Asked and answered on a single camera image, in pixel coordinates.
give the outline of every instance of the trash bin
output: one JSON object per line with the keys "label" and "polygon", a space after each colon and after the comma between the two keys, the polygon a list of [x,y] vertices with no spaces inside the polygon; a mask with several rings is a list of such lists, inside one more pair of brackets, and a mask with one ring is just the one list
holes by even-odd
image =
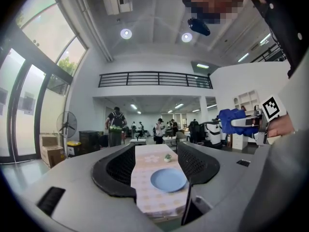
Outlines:
{"label": "trash bin", "polygon": [[69,141],[67,142],[68,146],[68,157],[76,157],[85,154],[82,151],[82,143],[78,141]]}

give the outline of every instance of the chair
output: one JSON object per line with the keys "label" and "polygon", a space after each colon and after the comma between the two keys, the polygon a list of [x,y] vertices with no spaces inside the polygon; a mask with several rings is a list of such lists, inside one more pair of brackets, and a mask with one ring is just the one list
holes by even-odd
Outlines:
{"label": "chair", "polygon": [[181,131],[176,132],[176,153],[177,153],[178,142],[180,142],[181,139],[186,139],[188,141],[189,138],[190,136],[186,136]]}

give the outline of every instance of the blue plate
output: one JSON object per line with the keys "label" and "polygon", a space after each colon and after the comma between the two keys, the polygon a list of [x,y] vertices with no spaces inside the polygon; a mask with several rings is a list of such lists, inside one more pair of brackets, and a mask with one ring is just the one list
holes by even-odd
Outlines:
{"label": "blue plate", "polygon": [[187,178],[180,170],[165,168],[155,171],[150,177],[151,184],[164,192],[175,192],[184,187]]}

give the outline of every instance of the tree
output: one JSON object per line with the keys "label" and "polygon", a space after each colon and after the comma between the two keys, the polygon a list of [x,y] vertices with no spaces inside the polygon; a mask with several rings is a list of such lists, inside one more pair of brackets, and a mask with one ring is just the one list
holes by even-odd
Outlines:
{"label": "tree", "polygon": [[16,17],[16,24],[19,26],[19,27],[21,27],[22,26],[22,24],[23,24],[23,20],[24,20],[24,14],[20,11],[20,12],[18,12],[18,15],[17,15],[17,17]]}
{"label": "tree", "polygon": [[77,64],[75,62],[70,62],[69,57],[66,57],[65,59],[62,59],[58,62],[58,66],[65,72],[72,75]]}

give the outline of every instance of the cardboard box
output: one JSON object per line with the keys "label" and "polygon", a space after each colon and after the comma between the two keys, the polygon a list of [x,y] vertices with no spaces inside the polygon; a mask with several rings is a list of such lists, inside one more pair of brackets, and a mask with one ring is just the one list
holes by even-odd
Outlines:
{"label": "cardboard box", "polygon": [[43,146],[41,148],[41,157],[48,167],[55,167],[65,159],[63,147],[58,145]]}
{"label": "cardboard box", "polygon": [[58,138],[54,135],[41,135],[41,146],[55,146],[58,145]]}

